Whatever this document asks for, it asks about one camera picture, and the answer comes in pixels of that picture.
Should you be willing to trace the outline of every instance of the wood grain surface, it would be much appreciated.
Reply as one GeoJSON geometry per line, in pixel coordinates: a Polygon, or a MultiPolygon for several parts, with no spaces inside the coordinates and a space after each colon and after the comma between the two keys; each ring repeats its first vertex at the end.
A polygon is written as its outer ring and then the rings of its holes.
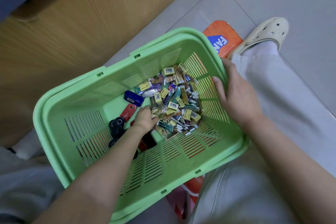
{"type": "Polygon", "coordinates": [[[49,89],[95,69],[173,0],[56,0],[28,22],[0,24],[0,145],[33,127],[49,89]]]}

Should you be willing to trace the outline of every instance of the beige crocs shoe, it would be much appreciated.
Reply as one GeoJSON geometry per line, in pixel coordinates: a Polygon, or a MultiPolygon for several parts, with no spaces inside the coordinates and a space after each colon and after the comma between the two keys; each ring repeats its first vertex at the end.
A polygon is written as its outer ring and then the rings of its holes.
{"type": "Polygon", "coordinates": [[[246,48],[263,42],[271,40],[278,46],[278,51],[280,50],[281,44],[286,37],[289,30],[289,23],[285,18],[274,17],[262,22],[257,26],[254,31],[232,52],[229,53],[227,58],[232,59],[234,54],[241,55],[246,48]]]}

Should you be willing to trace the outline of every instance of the slotted basket wall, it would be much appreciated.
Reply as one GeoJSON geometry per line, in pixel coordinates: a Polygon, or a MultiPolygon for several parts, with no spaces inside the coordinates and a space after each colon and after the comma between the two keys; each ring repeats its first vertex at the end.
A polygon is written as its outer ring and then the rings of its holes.
{"type": "Polygon", "coordinates": [[[35,107],[34,125],[40,141],[67,187],[108,150],[108,123],[128,104],[123,99],[124,91],[180,62],[199,82],[202,122],[189,136],[179,134],[160,141],[132,161],[112,216],[116,223],[128,221],[180,184],[238,157],[246,149],[245,135],[219,104],[211,77],[226,82],[226,75],[207,38],[190,28],[171,31],[115,65],[52,89],[35,107]]]}

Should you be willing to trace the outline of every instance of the pile of small packages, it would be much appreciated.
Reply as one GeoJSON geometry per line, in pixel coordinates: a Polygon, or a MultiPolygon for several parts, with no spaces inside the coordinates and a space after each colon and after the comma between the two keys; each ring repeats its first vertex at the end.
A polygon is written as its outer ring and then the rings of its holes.
{"type": "Polygon", "coordinates": [[[179,133],[187,136],[198,128],[202,107],[197,85],[197,80],[180,63],[164,68],[135,89],[143,98],[150,98],[153,117],[159,117],[155,130],[165,140],[179,133]]]}

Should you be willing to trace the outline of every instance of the white sock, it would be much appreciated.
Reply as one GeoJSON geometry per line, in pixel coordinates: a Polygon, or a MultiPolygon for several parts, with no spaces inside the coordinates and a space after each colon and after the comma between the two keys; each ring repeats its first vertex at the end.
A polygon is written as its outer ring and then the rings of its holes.
{"type": "Polygon", "coordinates": [[[242,56],[251,57],[256,54],[279,55],[277,44],[273,41],[263,41],[243,52],[242,56]]]}

